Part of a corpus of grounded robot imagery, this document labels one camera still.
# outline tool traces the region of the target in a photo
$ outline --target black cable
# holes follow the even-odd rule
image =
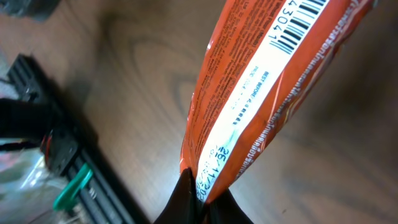
[[[0,145],[0,152],[12,152],[12,151],[20,151],[23,149],[33,149],[39,147],[40,145],[34,142],[14,142],[14,143],[5,143]]]
[[[6,80],[6,79],[4,79],[4,78],[0,78],[0,82],[1,82],[1,83],[5,83],[5,84],[8,84],[8,85],[12,85],[12,82],[11,82],[11,81]]]

